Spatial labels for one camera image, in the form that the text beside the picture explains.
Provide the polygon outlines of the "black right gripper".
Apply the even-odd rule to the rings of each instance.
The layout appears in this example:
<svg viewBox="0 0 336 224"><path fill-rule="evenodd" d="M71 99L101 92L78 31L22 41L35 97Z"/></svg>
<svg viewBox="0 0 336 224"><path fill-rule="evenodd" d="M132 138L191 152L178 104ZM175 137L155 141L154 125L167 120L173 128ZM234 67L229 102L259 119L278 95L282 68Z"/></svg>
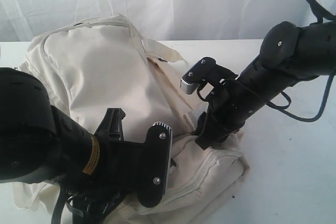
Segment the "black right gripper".
<svg viewBox="0 0 336 224"><path fill-rule="evenodd" d="M216 64L205 81L196 89L197 96L208 103L207 111L197 121L195 140L200 148L208 148L213 143L224 142L237 129L225 118L230 106L230 83L238 77L231 70Z"/></svg>

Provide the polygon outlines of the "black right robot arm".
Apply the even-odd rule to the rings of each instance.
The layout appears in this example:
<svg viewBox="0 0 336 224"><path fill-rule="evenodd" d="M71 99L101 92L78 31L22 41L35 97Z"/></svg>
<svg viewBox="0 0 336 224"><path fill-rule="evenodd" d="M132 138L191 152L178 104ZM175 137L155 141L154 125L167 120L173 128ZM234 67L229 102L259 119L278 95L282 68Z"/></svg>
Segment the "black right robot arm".
<svg viewBox="0 0 336 224"><path fill-rule="evenodd" d="M210 67L202 80L214 86L207 96L207 112L198 119L196 144L203 150L224 142L254 113L271 103L284 89L319 76L335 76L335 22L299 28L282 22L264 38L258 56L238 78L205 57L197 64Z"/></svg>

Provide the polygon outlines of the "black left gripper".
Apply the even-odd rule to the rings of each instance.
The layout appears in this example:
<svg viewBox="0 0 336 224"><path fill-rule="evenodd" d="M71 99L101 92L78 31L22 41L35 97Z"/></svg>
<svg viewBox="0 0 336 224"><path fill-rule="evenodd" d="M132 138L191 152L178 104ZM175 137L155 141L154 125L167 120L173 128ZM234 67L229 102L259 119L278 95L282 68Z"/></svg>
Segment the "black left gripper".
<svg viewBox="0 0 336 224"><path fill-rule="evenodd" d="M100 146L100 161L93 182L93 220L103 223L106 217L130 193L142 190L145 143L124 140L121 108L108 108L94 136Z"/></svg>

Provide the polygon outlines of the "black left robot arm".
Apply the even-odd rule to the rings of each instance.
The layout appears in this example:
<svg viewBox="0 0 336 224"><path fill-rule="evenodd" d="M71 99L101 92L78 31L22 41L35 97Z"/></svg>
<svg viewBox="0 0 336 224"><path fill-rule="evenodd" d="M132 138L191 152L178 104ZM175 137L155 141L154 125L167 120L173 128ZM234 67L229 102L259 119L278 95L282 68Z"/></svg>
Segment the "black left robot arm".
<svg viewBox="0 0 336 224"><path fill-rule="evenodd" d="M126 142L124 113L109 109L94 134L50 104L35 77L1 69L1 182L58 184L52 223L103 223L137 186L143 144Z"/></svg>

